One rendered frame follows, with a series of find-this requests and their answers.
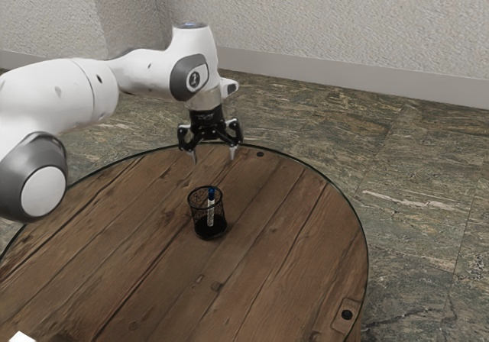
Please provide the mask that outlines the black mesh pen holder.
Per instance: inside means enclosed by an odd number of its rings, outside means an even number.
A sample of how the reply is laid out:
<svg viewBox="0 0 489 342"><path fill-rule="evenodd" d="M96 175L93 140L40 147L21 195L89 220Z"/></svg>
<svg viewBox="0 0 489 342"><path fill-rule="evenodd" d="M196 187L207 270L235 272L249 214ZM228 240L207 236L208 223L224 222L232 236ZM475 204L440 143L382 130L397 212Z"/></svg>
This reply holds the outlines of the black mesh pen holder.
<svg viewBox="0 0 489 342"><path fill-rule="evenodd" d="M222 191L216 186L199 186L187 196L193 227L203 240L222 236L227 229Z"/></svg>

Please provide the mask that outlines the white pen with blue cap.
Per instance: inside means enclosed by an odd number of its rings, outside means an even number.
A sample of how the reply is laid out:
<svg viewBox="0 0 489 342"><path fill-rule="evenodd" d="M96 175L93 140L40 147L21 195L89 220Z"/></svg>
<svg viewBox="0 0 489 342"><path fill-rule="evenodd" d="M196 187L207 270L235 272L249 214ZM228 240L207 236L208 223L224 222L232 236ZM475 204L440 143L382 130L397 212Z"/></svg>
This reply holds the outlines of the white pen with blue cap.
<svg viewBox="0 0 489 342"><path fill-rule="evenodd" d="M207 226L212 227L214 225L214 207L215 207L215 188L208 187L207 195Z"/></svg>

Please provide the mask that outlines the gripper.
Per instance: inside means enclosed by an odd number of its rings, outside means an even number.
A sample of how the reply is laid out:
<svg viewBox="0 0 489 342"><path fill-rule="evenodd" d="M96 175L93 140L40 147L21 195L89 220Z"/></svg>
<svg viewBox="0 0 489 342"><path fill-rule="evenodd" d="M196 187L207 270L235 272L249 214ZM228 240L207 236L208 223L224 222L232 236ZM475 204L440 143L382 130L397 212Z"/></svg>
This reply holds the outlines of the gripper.
<svg viewBox="0 0 489 342"><path fill-rule="evenodd" d="M218 138L229 146L230 160L235 158L235 151L243 142L243 133L237 118L225 121L222 105L211 110L189 110L190 124L179 124L177 127L178 147L197 162L196 146L203 139Z"/></svg>

